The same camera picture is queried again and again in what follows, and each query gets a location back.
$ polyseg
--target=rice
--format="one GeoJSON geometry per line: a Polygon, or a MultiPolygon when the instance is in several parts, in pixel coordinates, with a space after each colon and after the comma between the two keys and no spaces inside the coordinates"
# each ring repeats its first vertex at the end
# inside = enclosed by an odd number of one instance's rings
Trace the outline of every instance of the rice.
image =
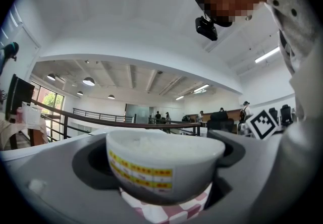
{"type": "Polygon", "coordinates": [[[205,146],[189,142],[174,142],[171,139],[155,139],[150,137],[140,137],[136,139],[120,139],[118,143],[128,149],[154,156],[160,159],[186,159],[205,155],[205,146]]]}

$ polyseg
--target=red and white checkered liner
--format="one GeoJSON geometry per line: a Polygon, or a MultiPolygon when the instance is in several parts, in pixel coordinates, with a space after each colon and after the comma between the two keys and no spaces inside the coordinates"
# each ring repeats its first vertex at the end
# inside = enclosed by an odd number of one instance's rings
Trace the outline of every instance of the red and white checkered liner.
{"type": "Polygon", "coordinates": [[[120,188],[121,196],[146,220],[157,224],[178,224],[197,217],[204,209],[212,184],[195,199],[174,206],[157,206],[137,200],[120,188]]]}

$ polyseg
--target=gray machine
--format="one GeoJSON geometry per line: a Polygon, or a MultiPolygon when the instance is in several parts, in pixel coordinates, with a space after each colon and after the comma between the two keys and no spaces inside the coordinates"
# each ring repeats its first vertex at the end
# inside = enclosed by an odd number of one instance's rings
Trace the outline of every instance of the gray machine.
{"type": "MultiPolygon", "coordinates": [[[[265,223],[284,211],[313,178],[323,150],[322,119],[291,125],[265,141],[222,131],[226,144],[205,211],[189,224],[265,223]]],[[[27,201],[53,223],[150,223],[120,196],[106,159],[105,134],[5,162],[27,201]],[[35,180],[40,184],[33,188],[35,180]]]]}

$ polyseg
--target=black and white marker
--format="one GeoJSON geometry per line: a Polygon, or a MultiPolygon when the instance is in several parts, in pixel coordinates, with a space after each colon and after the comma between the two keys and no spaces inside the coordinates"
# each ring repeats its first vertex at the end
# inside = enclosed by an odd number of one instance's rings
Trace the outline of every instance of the black and white marker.
{"type": "Polygon", "coordinates": [[[265,140],[266,138],[270,137],[278,127],[271,114],[265,110],[250,117],[246,121],[246,124],[250,128],[255,138],[258,140],[265,140]]]}

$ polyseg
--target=camera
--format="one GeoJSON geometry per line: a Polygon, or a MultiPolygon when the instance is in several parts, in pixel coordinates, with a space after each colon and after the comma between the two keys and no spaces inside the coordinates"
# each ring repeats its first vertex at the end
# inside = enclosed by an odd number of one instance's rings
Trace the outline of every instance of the camera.
{"type": "Polygon", "coordinates": [[[211,41],[216,41],[218,39],[217,30],[212,21],[208,21],[203,16],[196,18],[195,26],[197,33],[207,37],[211,41]]]}

